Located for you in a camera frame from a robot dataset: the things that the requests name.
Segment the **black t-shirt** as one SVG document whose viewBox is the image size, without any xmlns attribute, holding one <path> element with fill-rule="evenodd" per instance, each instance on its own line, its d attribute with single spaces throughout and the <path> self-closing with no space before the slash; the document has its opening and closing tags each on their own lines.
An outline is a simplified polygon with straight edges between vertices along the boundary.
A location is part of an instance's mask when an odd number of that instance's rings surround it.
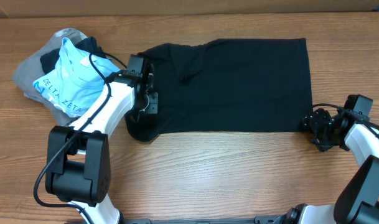
<svg viewBox="0 0 379 224">
<path fill-rule="evenodd" d="M 162 44 L 142 53 L 154 65 L 156 116 L 126 118 L 147 142 L 191 131 L 301 132 L 312 111 L 305 39 L 217 39 Z"/>
</svg>

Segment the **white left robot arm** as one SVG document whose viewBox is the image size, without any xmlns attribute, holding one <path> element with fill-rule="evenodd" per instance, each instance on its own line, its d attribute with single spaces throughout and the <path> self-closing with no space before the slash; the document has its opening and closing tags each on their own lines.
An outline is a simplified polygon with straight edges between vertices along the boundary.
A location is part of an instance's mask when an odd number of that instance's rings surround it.
<svg viewBox="0 0 379 224">
<path fill-rule="evenodd" d="M 55 126 L 50 134 L 45 167 L 45 188 L 61 203 L 77 210 L 85 223 L 123 223 L 112 204 L 109 138 L 128 114 L 157 114 L 157 93 L 152 91 L 154 66 L 145 63 L 120 70 L 106 79 L 98 99 L 69 127 Z"/>
</svg>

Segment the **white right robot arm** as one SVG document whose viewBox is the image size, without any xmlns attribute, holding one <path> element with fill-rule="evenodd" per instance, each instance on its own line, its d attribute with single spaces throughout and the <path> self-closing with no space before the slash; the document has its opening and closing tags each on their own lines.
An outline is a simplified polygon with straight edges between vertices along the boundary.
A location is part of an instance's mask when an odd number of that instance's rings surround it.
<svg viewBox="0 0 379 224">
<path fill-rule="evenodd" d="M 339 107 L 331 116 L 323 105 L 304 123 L 314 135 L 318 150 L 334 146 L 350 151 L 358 171 L 334 204 L 299 204 L 276 223 L 379 223 L 379 125 L 363 111 Z"/>
</svg>

